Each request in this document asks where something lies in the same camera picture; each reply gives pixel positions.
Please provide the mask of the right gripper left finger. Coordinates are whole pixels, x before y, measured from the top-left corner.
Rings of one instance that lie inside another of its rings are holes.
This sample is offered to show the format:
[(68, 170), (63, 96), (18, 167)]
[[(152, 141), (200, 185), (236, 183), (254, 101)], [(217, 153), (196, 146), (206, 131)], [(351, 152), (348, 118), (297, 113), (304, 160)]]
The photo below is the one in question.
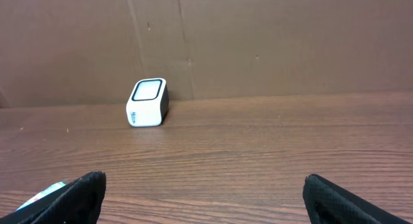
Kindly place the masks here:
[(106, 174), (89, 172), (61, 189), (1, 218), (1, 224), (96, 224), (106, 192)]

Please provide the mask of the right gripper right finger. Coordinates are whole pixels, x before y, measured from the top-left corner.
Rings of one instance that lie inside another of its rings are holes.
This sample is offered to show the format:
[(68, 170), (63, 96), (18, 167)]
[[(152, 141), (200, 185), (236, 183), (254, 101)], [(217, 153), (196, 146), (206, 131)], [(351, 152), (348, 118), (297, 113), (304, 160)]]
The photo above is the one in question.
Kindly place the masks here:
[(317, 174), (305, 178), (303, 200), (312, 224), (409, 224)]

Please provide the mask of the teal snack packet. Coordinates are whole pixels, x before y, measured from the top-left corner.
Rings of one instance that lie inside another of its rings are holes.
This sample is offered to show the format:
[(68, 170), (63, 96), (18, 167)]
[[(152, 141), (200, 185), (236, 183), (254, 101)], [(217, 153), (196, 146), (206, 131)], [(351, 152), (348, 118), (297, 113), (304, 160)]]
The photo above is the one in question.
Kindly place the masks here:
[(50, 185), (48, 188), (44, 189), (43, 191), (39, 192), (38, 194), (36, 194), (32, 198), (30, 198), (25, 203), (23, 203), (17, 210), (20, 210), (20, 209), (22, 209), (22, 208), (24, 208), (28, 205), (31, 205), (32, 203), (40, 200), (41, 198), (43, 198), (43, 197), (45, 197), (45, 196), (61, 189), (65, 185), (66, 185), (66, 183), (64, 181), (60, 181), (60, 182), (54, 183), (53, 185)]

